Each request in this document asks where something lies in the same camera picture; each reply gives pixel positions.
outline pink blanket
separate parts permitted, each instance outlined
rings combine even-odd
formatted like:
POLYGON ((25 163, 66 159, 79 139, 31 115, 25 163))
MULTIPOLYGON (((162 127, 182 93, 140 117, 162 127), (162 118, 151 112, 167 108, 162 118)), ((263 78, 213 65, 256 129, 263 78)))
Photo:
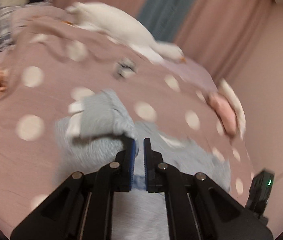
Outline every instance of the pink blanket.
POLYGON ((10 73, 0 101, 0 229, 6 235, 31 212, 34 198, 56 187, 55 122, 68 115, 74 99, 106 88, 117 93, 134 121, 155 122, 165 134, 192 138, 220 161, 229 160, 231 194, 246 202, 252 167, 244 142, 224 135, 203 90, 168 69, 103 34, 49 17, 29 23, 2 67, 10 73), (136 63, 137 74, 118 80, 114 65, 123 57, 136 63))

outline beige wall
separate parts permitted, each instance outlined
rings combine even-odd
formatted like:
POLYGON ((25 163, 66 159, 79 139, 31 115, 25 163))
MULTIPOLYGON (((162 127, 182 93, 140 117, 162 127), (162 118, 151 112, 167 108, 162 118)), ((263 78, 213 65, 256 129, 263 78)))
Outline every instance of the beige wall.
POLYGON ((265 215, 277 237, 283 231, 283 6, 273 5, 253 53, 229 82, 245 109, 246 144, 255 170, 275 172, 265 215))

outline metal screw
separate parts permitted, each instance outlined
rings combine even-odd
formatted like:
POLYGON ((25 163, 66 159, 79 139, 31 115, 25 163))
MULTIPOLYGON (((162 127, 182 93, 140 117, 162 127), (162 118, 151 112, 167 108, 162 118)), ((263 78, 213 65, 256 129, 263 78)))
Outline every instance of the metal screw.
POLYGON ((82 177, 82 173, 79 171, 76 171, 72 174, 73 179, 80 179, 82 177))
POLYGON ((206 174, 199 172, 199 173, 196 174, 196 178, 198 180, 205 180, 207 178, 207 176, 206 176, 206 174))
POLYGON ((161 170, 165 170, 165 169, 168 168, 168 164, 167 163, 159 163, 158 168, 160 168, 161 170))
POLYGON ((119 168, 120 164, 118 162, 112 162, 112 163, 109 164, 109 166, 112 169, 117 169, 117 168, 119 168))

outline goose plush toy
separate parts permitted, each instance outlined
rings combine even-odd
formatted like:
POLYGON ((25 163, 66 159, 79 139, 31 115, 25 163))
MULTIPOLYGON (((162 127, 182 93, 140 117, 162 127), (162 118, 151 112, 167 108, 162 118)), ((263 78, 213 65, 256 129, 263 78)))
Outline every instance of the goose plush toy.
POLYGON ((89 31, 104 32, 115 42, 131 47, 153 63, 165 59, 185 62, 182 50, 169 42, 155 41, 152 34, 134 17, 101 2, 75 2, 66 11, 74 16, 74 25, 89 31))

